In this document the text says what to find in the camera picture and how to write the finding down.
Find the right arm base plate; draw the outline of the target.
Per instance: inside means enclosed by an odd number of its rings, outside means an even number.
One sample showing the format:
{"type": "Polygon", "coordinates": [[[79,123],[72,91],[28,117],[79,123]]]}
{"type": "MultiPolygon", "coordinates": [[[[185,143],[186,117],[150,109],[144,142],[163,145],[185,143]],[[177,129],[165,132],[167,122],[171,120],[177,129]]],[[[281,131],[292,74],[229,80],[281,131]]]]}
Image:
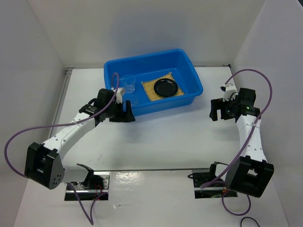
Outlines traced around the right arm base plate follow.
{"type": "Polygon", "coordinates": [[[205,188],[200,187],[216,178],[215,171],[209,168],[193,170],[187,177],[193,182],[195,199],[221,198],[227,192],[222,179],[219,179],[219,183],[205,188]]]}

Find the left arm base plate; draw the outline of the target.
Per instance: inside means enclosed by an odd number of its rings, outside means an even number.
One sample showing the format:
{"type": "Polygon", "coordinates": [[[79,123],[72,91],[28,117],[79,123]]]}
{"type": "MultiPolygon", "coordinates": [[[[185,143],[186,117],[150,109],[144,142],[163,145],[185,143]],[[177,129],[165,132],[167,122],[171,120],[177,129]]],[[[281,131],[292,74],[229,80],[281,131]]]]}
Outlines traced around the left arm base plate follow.
{"type": "Polygon", "coordinates": [[[94,172],[90,183],[71,182],[81,201],[107,201],[109,197],[110,172],[94,172]]]}

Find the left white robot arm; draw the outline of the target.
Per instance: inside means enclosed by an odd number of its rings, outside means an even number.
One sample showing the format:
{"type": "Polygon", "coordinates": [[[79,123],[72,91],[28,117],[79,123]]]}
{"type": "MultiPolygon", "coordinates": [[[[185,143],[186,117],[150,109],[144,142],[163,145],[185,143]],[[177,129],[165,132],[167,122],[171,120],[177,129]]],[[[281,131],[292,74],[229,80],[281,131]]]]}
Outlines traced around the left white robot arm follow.
{"type": "Polygon", "coordinates": [[[77,182],[83,189],[99,184],[102,178],[84,164],[63,166],[68,151],[88,132],[105,119],[110,122],[134,122],[131,102],[123,101],[125,89],[101,89],[98,96],[85,104],[72,122],[41,144],[32,143],[27,149],[25,176],[48,189],[60,183],[77,182]]]}

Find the bamboo sushi mat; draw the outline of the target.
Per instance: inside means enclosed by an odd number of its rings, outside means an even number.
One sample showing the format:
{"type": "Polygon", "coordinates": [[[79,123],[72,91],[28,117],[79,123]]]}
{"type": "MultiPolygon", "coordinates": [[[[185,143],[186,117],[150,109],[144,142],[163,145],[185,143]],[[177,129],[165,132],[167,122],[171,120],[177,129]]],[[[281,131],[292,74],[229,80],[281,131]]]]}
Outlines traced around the bamboo sushi mat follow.
{"type": "MultiPolygon", "coordinates": [[[[145,82],[141,82],[141,85],[143,86],[143,89],[148,97],[148,99],[153,102],[153,101],[158,101],[158,100],[161,100],[161,99],[165,99],[165,98],[162,98],[162,97],[159,97],[158,95],[156,95],[156,93],[154,92],[154,84],[157,80],[159,79],[163,79],[163,78],[169,78],[169,79],[172,79],[175,81],[173,75],[172,75],[172,72],[168,72],[167,74],[159,77],[159,78],[156,78],[156,79],[153,79],[153,80],[150,80],[150,81],[145,81],[145,82]]],[[[179,89],[179,93],[172,97],[175,97],[175,96],[183,96],[185,93],[184,91],[178,86],[178,89],[179,89]]]]}

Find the black round plate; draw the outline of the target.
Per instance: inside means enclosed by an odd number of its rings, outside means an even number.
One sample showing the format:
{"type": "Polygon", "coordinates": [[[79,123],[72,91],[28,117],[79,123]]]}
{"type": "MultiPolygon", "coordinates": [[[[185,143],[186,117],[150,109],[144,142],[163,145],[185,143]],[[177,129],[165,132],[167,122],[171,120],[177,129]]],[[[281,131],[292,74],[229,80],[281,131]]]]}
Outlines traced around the black round plate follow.
{"type": "Polygon", "coordinates": [[[178,90],[177,83],[169,78],[159,79],[154,84],[154,92],[162,98],[169,98],[176,94],[178,90]]]}

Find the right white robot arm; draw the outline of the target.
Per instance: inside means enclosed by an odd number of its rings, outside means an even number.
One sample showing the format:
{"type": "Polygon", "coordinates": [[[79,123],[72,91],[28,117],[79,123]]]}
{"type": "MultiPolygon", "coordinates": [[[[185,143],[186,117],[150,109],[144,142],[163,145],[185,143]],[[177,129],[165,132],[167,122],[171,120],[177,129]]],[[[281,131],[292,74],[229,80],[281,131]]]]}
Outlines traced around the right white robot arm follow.
{"type": "Polygon", "coordinates": [[[227,189],[256,198],[261,197],[273,173],[262,147],[260,109],[254,107],[256,93],[252,89],[237,89],[232,84],[221,86],[222,98],[211,100],[210,118],[217,121],[234,119],[240,135],[242,152],[227,171],[227,189]]]}

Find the clear plastic cup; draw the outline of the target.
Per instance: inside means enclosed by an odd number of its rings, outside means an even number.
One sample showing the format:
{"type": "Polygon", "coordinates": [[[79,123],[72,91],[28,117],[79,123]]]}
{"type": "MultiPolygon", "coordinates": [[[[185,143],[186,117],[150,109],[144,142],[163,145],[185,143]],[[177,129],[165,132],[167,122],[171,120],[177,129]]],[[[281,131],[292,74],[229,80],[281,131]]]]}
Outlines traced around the clear plastic cup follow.
{"type": "Polygon", "coordinates": [[[135,91],[135,77],[133,75],[125,75],[121,78],[121,82],[125,88],[125,92],[131,94],[135,91]]]}
{"type": "Polygon", "coordinates": [[[136,105],[138,105],[138,102],[139,102],[139,101],[138,101],[137,96],[131,94],[131,95],[129,96],[128,99],[129,99],[130,102],[131,102],[131,106],[136,106],[136,105]]]}

